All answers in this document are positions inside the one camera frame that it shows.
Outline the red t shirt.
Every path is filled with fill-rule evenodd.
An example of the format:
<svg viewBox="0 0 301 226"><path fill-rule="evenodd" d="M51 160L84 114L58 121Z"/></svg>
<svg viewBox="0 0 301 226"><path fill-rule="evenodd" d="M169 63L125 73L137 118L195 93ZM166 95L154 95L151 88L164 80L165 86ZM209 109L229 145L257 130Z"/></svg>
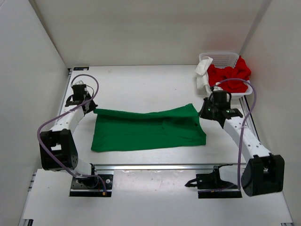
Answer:
<svg viewBox="0 0 301 226"><path fill-rule="evenodd" d="M251 76L251 70L246 65L245 60L239 56L236 66L234 68L228 66L225 68L217 68L214 65L210 65L207 70L209 85L213 86L215 83L225 79L238 78L243 80L249 80ZM220 84L223 90L230 93L245 93L248 86L242 81L226 81Z"/></svg>

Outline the green t shirt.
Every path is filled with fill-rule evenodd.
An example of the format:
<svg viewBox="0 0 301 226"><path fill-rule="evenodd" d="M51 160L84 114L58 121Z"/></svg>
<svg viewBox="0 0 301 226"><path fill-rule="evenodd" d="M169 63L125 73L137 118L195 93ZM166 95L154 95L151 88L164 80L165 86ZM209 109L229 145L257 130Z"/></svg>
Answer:
<svg viewBox="0 0 301 226"><path fill-rule="evenodd" d="M175 109L132 113L96 109L93 152L138 151L206 145L193 104Z"/></svg>

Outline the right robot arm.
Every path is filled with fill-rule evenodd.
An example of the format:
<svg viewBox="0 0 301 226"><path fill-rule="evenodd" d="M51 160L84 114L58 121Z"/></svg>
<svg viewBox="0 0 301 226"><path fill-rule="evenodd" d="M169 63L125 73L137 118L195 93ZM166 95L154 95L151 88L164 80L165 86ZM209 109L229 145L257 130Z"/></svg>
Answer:
<svg viewBox="0 0 301 226"><path fill-rule="evenodd" d="M248 196L283 190L285 161L273 155L246 126L247 116L230 106L231 94L213 91L204 98L199 117L217 121L238 146L237 164L215 166L208 174L197 174L185 187L196 187L200 195L226 189L243 190Z"/></svg>

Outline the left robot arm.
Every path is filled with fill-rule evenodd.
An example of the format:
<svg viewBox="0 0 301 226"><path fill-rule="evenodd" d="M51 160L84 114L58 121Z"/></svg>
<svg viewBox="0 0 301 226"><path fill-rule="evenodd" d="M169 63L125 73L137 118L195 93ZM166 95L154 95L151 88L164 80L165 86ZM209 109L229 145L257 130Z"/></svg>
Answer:
<svg viewBox="0 0 301 226"><path fill-rule="evenodd" d="M40 132L42 143L64 167L60 166L43 146L40 146L41 164L44 170L65 171L68 168L74 177L82 178L82 183L87 188L94 188L98 185L99 177L91 163L79 158L73 133L78 123L86 114L95 110L97 105L91 100L88 85L82 81L71 85L71 88L73 94L67 98L63 110L67 114L58 119L49 131Z"/></svg>

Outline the dark label sticker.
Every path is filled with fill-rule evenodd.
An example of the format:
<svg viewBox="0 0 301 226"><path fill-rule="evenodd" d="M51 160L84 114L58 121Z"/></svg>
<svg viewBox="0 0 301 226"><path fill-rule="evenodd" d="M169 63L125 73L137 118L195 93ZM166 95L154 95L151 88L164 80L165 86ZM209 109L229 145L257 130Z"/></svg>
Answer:
<svg viewBox="0 0 301 226"><path fill-rule="evenodd" d="M74 67L74 71L88 71L89 67Z"/></svg>

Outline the white t shirt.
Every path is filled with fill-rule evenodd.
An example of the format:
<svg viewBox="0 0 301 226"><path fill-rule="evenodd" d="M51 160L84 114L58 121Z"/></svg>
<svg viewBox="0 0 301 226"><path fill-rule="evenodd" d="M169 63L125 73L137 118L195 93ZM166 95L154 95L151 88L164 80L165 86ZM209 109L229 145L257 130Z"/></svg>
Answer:
<svg viewBox="0 0 301 226"><path fill-rule="evenodd" d="M197 65L195 72L197 74L196 84L197 89L202 89L205 86L209 86L209 79L207 70L209 69L213 59L209 56L204 56L201 58L199 64Z"/></svg>

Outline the white plastic basket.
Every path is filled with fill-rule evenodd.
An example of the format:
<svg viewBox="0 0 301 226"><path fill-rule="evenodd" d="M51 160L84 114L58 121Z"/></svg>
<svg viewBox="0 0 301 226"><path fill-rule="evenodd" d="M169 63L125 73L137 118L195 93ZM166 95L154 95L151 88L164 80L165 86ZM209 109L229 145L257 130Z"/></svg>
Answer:
<svg viewBox="0 0 301 226"><path fill-rule="evenodd" d="M211 94L210 87L225 79L218 87L232 94L233 98L250 95L252 87L242 81L249 81L251 70L245 60L233 52L206 52L199 54L199 64L195 69L196 87L203 90L207 96Z"/></svg>

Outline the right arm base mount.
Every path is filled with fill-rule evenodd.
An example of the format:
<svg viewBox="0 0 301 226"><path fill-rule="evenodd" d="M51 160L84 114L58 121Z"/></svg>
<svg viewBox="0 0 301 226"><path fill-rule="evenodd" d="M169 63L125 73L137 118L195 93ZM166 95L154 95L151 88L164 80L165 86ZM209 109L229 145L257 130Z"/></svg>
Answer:
<svg viewBox="0 0 301 226"><path fill-rule="evenodd" d="M196 179L199 199L242 198L237 186L221 180L217 171L196 174Z"/></svg>

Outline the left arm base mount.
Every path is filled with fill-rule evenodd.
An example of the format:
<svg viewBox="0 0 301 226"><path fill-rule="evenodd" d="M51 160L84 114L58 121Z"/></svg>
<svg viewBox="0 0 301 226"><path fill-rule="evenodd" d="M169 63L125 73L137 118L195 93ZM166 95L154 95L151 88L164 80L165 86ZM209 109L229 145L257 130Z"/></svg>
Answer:
<svg viewBox="0 0 301 226"><path fill-rule="evenodd" d="M113 188L114 171L100 169L94 165L92 172L102 178L72 178L70 197L111 197Z"/></svg>

